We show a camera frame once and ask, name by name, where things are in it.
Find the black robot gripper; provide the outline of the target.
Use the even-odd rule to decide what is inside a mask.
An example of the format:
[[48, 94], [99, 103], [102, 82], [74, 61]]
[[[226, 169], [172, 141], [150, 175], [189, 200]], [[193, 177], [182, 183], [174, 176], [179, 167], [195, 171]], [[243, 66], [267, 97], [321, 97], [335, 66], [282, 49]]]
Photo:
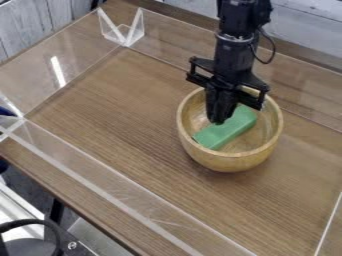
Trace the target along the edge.
[[206, 89], [206, 111], [211, 123], [222, 124], [239, 103], [261, 110], [270, 86], [253, 73], [259, 32], [247, 38], [215, 34], [214, 58], [193, 56], [186, 79]]

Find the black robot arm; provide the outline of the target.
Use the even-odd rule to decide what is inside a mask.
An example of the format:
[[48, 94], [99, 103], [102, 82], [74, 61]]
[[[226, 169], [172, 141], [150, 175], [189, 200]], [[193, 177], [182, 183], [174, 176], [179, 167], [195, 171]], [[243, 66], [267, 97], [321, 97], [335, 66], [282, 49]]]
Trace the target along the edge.
[[270, 22], [270, 0], [217, 0], [219, 29], [214, 58], [190, 58], [187, 80], [205, 88], [207, 119], [222, 124], [242, 103], [261, 110], [270, 86], [253, 73], [259, 36], [270, 42], [263, 25]]

